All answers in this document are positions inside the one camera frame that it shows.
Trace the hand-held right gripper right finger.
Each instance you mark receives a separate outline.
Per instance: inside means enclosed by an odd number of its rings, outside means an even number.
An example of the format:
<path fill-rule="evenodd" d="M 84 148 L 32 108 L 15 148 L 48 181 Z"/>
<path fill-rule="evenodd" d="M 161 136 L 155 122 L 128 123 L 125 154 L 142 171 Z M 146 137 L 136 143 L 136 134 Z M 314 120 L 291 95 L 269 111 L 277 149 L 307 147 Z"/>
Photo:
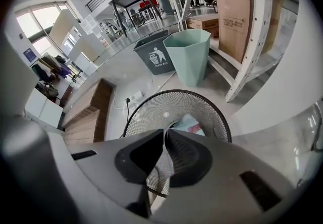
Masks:
<path fill-rule="evenodd" d="M 155 223 L 288 223 L 311 181 L 294 186 L 244 148 L 216 138 L 169 130 L 170 155 L 193 164 L 175 171 Z"/>

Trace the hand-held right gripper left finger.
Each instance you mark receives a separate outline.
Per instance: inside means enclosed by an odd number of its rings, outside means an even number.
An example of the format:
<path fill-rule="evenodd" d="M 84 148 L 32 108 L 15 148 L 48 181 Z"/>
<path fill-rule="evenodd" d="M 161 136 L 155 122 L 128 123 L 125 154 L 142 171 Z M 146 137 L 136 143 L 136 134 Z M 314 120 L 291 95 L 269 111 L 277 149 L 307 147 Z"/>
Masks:
<path fill-rule="evenodd" d="M 159 129 L 70 147 L 63 180 L 76 209 L 72 223 L 154 223 L 146 180 L 163 139 Z"/>

